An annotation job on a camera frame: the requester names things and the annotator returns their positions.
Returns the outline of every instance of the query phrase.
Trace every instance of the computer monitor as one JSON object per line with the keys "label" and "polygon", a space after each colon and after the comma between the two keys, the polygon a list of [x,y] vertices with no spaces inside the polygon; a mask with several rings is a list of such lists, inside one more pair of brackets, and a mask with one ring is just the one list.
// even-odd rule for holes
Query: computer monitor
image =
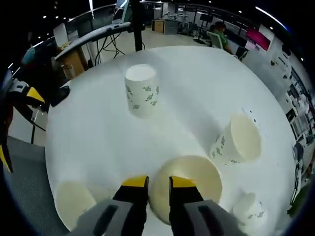
{"label": "computer monitor", "polygon": [[270,40],[266,38],[261,32],[254,28],[249,28],[246,37],[252,40],[254,43],[258,44],[264,50],[268,50],[270,45]]}
{"label": "computer monitor", "polygon": [[130,21],[131,7],[129,0],[117,0],[116,8],[113,15],[113,24],[119,24]]}

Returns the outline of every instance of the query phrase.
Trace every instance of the green shirt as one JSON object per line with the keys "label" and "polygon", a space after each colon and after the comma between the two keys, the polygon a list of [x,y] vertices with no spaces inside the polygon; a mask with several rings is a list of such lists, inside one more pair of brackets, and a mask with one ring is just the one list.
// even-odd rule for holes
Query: green shirt
{"label": "green shirt", "polygon": [[216,29],[213,30],[213,33],[216,33],[220,37],[223,47],[226,47],[228,45],[227,38],[225,37],[223,33],[221,33],[220,31],[217,31]]}

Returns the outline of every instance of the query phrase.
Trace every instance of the person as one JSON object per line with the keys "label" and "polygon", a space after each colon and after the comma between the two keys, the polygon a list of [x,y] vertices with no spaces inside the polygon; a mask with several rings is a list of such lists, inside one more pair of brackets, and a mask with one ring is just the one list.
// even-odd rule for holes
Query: person
{"label": "person", "polygon": [[228,41],[227,41],[227,38],[226,36],[223,34],[223,32],[225,31],[226,29],[226,25],[225,23],[221,22],[221,21],[217,21],[214,26],[210,26],[210,32],[212,33],[216,33],[217,35],[219,35],[220,39],[221,39],[221,42],[222,42],[222,46],[223,46],[223,49],[234,55],[234,53],[232,52],[232,49],[231,47],[229,46],[228,44]]}
{"label": "person", "polygon": [[282,51],[275,52],[271,59],[271,65],[281,72],[284,79],[290,78],[291,76],[292,65],[289,60],[290,55],[291,51],[289,47],[283,44]]}

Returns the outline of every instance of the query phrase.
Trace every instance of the office chair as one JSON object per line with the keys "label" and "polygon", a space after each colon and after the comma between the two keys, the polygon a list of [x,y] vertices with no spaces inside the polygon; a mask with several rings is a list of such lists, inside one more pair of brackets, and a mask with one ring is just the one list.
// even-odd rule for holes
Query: office chair
{"label": "office chair", "polygon": [[221,39],[220,39],[218,34],[208,31],[207,35],[211,38],[211,42],[212,42],[212,47],[213,48],[223,49],[222,41],[221,41]]}

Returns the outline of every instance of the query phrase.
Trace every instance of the office floor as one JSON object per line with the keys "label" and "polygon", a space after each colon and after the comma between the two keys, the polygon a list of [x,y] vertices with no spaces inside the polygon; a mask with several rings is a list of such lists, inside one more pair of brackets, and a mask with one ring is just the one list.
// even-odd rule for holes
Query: office floor
{"label": "office floor", "polygon": [[[99,45],[102,46],[104,39],[99,40]],[[142,32],[142,41],[145,44],[145,49],[156,48],[156,47],[165,47],[165,46],[177,46],[177,45],[187,45],[187,46],[204,46],[202,44],[194,42],[192,37],[184,36],[184,35],[167,35],[156,33],[151,29],[146,29]],[[125,54],[135,52],[134,45],[134,36],[133,33],[123,32],[117,39],[116,45],[119,50],[124,52]],[[115,50],[114,45],[111,44],[108,50]],[[115,56],[115,52],[107,52],[102,51],[102,62],[106,62],[111,60]],[[46,125],[48,122],[48,115],[46,113],[38,113],[36,123],[42,128],[46,129]],[[46,142],[46,133],[39,128],[35,128],[34,140],[33,143],[39,146],[44,147]]]}

